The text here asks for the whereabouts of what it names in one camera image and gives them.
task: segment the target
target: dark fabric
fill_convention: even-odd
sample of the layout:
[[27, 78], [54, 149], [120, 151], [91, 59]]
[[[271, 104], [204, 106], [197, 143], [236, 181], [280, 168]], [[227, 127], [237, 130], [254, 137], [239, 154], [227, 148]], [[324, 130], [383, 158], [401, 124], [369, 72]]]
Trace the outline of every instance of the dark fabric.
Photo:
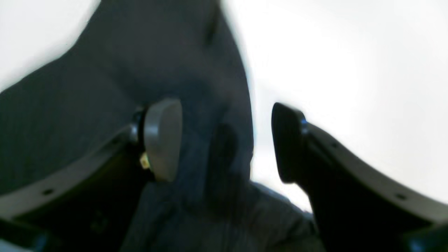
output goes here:
[[[147, 185], [123, 251], [257, 251], [315, 236], [301, 212], [249, 183], [248, 86], [214, 0], [103, 1], [73, 48], [2, 92], [0, 193], [65, 167], [166, 97], [183, 106], [177, 179]], [[220, 123], [233, 147], [213, 154]]]

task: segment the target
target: screw hole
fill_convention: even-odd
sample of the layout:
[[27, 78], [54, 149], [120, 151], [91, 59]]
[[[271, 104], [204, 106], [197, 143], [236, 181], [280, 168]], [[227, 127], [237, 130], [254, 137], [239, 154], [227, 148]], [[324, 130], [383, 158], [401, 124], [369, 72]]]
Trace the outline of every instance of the screw hole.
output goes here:
[[52, 194], [53, 192], [54, 192], [53, 189], [46, 189], [45, 191], [42, 192], [42, 194], [45, 195], [45, 196], [47, 196], [47, 195]]
[[403, 195], [401, 193], [395, 194], [395, 197], [397, 197], [399, 200], [407, 200], [408, 199], [405, 195]]

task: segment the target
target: person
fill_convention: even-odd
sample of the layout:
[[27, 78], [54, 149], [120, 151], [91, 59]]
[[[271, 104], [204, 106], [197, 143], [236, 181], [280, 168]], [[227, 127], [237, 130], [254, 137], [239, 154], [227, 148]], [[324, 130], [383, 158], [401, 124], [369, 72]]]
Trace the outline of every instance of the person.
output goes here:
[[250, 182], [246, 74], [214, 0], [102, 1], [67, 53], [0, 94], [0, 194], [165, 97], [183, 107], [177, 178], [146, 185], [122, 251], [324, 250], [312, 218]]

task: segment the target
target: white background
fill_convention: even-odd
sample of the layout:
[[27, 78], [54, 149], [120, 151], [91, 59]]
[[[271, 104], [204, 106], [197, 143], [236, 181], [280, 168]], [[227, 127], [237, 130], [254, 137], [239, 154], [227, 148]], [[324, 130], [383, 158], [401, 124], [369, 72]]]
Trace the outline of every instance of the white background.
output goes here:
[[[0, 89], [74, 43], [95, 0], [0, 0]], [[371, 166], [448, 203], [448, 2], [226, 0], [248, 73], [252, 179], [281, 184], [271, 108], [285, 101]]]

